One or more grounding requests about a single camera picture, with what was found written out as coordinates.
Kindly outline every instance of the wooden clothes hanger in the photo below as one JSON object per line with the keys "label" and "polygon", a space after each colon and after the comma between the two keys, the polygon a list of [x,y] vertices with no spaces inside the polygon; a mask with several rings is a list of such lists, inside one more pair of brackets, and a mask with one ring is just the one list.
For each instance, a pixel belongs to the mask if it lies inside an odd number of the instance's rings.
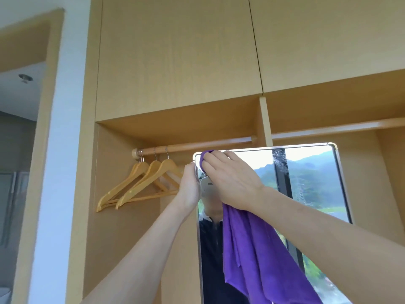
{"label": "wooden clothes hanger", "polygon": [[[105,194],[100,200],[99,203],[97,204],[97,209],[96,212],[99,212],[103,210],[104,208],[107,208],[109,206],[113,206],[118,200],[113,199],[115,196],[117,196],[119,193],[123,191],[123,189],[131,184],[136,178],[138,178],[140,175],[147,173],[149,170],[149,164],[146,162],[139,162],[135,163],[134,166],[132,167],[131,173],[129,176],[121,183],[119,183],[117,186],[115,186],[113,189],[111,189],[107,194]],[[162,184],[158,179],[155,179],[153,183],[160,188],[164,192],[168,192],[169,189],[165,187],[164,184]]]}
{"label": "wooden clothes hanger", "polygon": [[[167,172],[171,172],[179,178],[182,177],[182,174],[180,173],[179,168],[177,167],[176,163],[172,159],[169,159],[169,154],[168,154],[168,158],[166,160],[164,160],[162,163],[160,163],[159,161],[154,161],[154,162],[151,163],[145,176],[139,182],[137,182],[131,189],[129,189],[118,200],[117,204],[115,205],[115,209],[118,209],[123,204],[128,203],[130,201],[153,199],[153,198],[177,194],[178,188],[180,187],[179,184],[177,182],[175,182],[175,180],[173,178],[169,177],[166,174]],[[145,196],[145,197],[133,198],[136,194],[138,194],[140,191],[145,189],[149,184],[153,183],[160,176],[164,177],[171,184],[173,184],[175,186],[176,190],[168,191],[168,192],[160,192],[160,193]]]}

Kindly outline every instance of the mountain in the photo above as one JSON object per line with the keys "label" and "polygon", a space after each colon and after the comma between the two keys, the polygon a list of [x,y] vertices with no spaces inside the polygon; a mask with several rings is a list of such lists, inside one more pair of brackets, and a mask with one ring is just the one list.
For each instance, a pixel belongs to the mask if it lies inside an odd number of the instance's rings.
{"label": "mountain", "polygon": [[[316,209],[344,206],[333,152],[287,160],[293,198]],[[255,170],[266,186],[277,188],[274,164]]]}

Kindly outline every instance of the mirror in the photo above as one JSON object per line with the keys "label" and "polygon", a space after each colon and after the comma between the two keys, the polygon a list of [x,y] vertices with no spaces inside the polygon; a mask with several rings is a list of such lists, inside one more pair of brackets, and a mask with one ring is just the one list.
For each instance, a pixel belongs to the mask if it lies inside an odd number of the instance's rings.
{"label": "mirror", "polygon": [[[299,203],[351,223],[337,147],[333,143],[233,150],[252,167],[264,185]],[[194,154],[202,197],[198,203],[200,269],[203,304],[245,304],[249,295],[225,283],[223,265],[223,208],[215,186]],[[324,304],[350,301],[288,239],[277,233],[286,250],[305,273]]]}

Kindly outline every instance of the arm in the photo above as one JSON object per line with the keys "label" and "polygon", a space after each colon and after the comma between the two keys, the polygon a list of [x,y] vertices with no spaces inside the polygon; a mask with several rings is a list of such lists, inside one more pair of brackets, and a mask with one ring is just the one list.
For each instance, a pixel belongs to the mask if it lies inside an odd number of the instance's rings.
{"label": "arm", "polygon": [[177,231],[198,202],[194,169],[194,164],[185,166],[176,197],[81,304],[153,302]]}
{"label": "arm", "polygon": [[224,203],[271,224],[353,303],[405,303],[405,247],[264,187],[236,154],[225,154],[206,153],[203,162]]}

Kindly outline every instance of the person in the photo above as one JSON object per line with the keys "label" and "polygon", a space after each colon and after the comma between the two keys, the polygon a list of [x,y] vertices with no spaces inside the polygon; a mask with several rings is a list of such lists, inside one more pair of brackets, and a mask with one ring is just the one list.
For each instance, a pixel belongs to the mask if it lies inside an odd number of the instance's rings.
{"label": "person", "polygon": [[[223,203],[276,228],[352,303],[405,303],[405,247],[265,187],[233,152],[206,153],[204,160]],[[175,235],[198,203],[194,169],[185,166],[177,196],[82,304],[152,303]]]}
{"label": "person", "polygon": [[204,304],[249,304],[248,298],[225,283],[222,260],[222,201],[215,191],[203,195],[198,214]]}

